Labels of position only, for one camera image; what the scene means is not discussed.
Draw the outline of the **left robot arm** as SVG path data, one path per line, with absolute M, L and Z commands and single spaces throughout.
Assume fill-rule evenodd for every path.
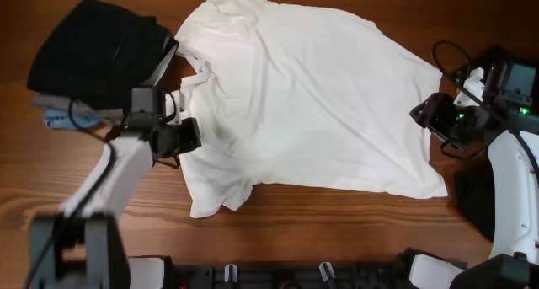
M 104 138 L 98 164 L 59 212 L 29 228 L 27 288 L 182 288 L 168 256 L 129 257 L 118 221 L 139 182 L 156 163 L 200 147 L 196 119 L 179 91 L 135 88 L 127 122 Z

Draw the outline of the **white t-shirt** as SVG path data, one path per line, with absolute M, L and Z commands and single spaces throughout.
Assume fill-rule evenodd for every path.
M 201 145 L 180 156 L 190 215 L 237 210 L 258 184 L 444 197 L 430 134 L 410 110 L 440 71 L 374 23 L 333 8 L 206 0 L 181 25 L 187 113 Z

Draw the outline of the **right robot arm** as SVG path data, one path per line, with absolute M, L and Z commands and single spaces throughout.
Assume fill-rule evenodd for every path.
M 481 194 L 473 208 L 494 220 L 491 254 L 463 270 L 432 255 L 414 256 L 415 288 L 536 288 L 538 286 L 538 69 L 513 60 L 468 63 L 449 79 L 459 94 L 431 94 L 411 110 L 416 123 L 444 146 L 467 149 L 482 139 L 494 186 L 494 208 Z

